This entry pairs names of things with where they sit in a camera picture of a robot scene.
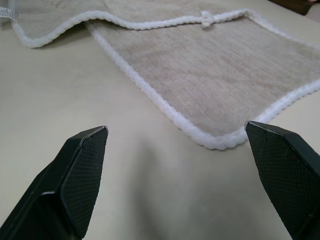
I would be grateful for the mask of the beige towel with white trim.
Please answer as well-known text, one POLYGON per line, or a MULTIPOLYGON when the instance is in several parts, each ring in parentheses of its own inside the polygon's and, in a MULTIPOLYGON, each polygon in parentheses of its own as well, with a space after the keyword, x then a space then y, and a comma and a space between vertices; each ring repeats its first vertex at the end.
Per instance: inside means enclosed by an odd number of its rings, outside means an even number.
POLYGON ((255 11, 214 0, 0 0, 29 48, 85 23, 114 63, 197 144, 246 141, 244 123, 269 123, 320 90, 320 48, 255 11))

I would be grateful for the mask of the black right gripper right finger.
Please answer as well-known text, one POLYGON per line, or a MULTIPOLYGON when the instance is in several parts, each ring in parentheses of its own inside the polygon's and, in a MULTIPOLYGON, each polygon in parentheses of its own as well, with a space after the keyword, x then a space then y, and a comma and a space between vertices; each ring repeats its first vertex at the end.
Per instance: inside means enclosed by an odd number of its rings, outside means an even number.
POLYGON ((297 133, 248 121, 260 181, 292 240, 320 240, 320 155, 297 133))

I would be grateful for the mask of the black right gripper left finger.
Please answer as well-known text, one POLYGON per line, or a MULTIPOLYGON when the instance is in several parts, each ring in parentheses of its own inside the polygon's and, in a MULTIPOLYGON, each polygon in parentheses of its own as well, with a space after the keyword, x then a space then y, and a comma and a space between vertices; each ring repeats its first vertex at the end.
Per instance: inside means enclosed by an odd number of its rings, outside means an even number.
POLYGON ((0 227, 0 240, 83 240, 98 197, 107 126, 68 138, 0 227))

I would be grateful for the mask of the dark brown object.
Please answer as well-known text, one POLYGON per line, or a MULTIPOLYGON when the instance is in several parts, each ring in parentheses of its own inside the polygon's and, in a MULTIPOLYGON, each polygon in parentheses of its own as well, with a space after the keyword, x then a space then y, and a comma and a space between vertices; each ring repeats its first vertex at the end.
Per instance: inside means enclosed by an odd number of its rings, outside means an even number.
POLYGON ((306 16, 311 9, 311 7, 320 0, 268 0, 274 4, 277 4, 283 8, 293 11, 302 16, 306 16))

